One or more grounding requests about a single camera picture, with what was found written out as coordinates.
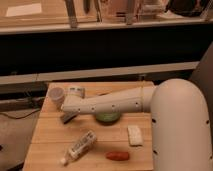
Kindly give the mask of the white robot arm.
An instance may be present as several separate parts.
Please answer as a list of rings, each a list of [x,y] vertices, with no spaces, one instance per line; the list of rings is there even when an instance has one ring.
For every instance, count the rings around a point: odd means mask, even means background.
[[[208,105],[194,83],[169,79],[90,98],[84,94],[84,88],[71,86],[61,109],[75,114],[151,114],[154,171],[213,171]]]

